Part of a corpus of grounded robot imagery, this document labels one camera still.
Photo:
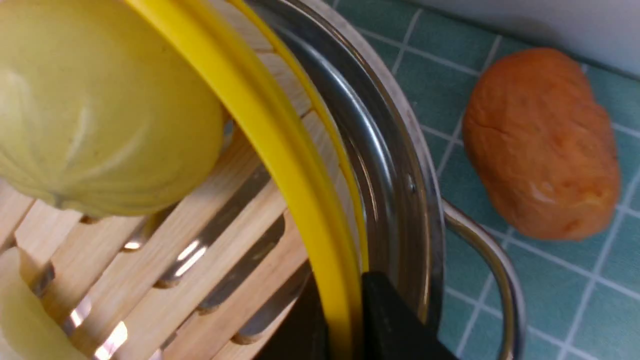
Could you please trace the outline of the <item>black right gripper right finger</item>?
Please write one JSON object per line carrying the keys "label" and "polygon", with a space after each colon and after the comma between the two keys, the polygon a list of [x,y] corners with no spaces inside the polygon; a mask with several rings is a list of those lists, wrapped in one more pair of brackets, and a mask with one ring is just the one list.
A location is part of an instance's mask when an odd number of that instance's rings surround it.
{"label": "black right gripper right finger", "polygon": [[366,360],[455,360],[404,302],[386,274],[362,275]]}

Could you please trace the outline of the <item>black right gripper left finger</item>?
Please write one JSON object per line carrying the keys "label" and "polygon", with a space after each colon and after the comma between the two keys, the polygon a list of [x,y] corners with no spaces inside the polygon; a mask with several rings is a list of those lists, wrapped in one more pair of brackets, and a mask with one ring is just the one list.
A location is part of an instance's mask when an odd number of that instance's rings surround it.
{"label": "black right gripper left finger", "polygon": [[329,360],[329,335],[313,275],[256,360]]}

